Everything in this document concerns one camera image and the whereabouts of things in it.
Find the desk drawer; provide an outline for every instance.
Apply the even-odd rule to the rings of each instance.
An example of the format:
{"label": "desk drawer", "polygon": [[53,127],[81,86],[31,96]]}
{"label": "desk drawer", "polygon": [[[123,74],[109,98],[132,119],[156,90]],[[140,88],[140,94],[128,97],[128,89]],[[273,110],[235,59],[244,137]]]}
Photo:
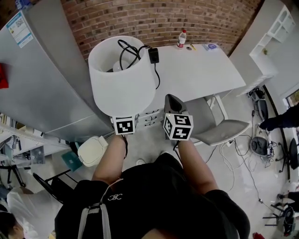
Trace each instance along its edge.
{"label": "desk drawer", "polygon": [[155,112],[155,113],[150,114],[150,115],[144,115],[143,117],[139,116],[138,123],[139,124],[145,124],[147,122],[162,118],[162,116],[163,116],[163,111],[158,111],[158,112]]}
{"label": "desk drawer", "polygon": [[136,129],[150,128],[152,126],[159,125],[161,121],[162,117],[147,122],[139,122]]}
{"label": "desk drawer", "polygon": [[149,111],[149,112],[142,112],[142,113],[139,114],[139,117],[143,118],[143,117],[146,117],[146,116],[151,116],[153,114],[157,114],[159,112],[163,112],[163,109],[156,109],[156,110]]}

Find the brick wall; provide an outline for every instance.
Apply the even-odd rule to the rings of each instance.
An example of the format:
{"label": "brick wall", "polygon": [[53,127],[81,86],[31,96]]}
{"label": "brick wall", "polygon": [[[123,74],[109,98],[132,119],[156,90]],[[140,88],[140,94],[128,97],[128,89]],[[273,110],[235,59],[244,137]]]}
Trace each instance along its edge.
{"label": "brick wall", "polygon": [[157,47],[176,44],[183,28],[187,43],[215,42],[228,54],[261,1],[61,0],[85,59],[95,45],[111,36],[130,35]]}

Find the gray refrigerator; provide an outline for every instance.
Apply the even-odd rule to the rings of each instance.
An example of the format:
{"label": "gray refrigerator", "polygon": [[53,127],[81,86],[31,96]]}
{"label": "gray refrigerator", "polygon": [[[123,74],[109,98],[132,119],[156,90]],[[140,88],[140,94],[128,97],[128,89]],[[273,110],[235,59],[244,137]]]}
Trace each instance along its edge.
{"label": "gray refrigerator", "polygon": [[9,84],[0,89],[0,112],[68,141],[113,131],[60,0],[41,0],[0,30],[0,64]]}

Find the white chair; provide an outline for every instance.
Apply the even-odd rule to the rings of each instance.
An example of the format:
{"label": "white chair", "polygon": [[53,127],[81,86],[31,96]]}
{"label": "white chair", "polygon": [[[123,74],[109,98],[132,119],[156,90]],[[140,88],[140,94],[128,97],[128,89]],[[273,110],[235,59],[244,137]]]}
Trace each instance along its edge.
{"label": "white chair", "polygon": [[[215,117],[212,113],[215,100],[223,115],[223,121],[218,125],[216,125]],[[213,96],[208,102],[205,98],[198,98],[184,103],[189,114],[193,116],[194,128],[191,140],[195,145],[201,143],[209,146],[222,144],[241,135],[250,126],[248,122],[228,119],[219,95]]]}

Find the logo on shirt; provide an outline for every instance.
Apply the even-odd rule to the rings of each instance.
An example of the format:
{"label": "logo on shirt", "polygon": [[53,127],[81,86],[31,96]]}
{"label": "logo on shirt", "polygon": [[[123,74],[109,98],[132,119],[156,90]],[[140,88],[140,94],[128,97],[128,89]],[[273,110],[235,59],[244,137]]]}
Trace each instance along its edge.
{"label": "logo on shirt", "polygon": [[121,194],[111,195],[111,196],[108,198],[108,201],[121,200],[121,197],[120,197],[120,196],[122,196],[122,193],[121,193]]}

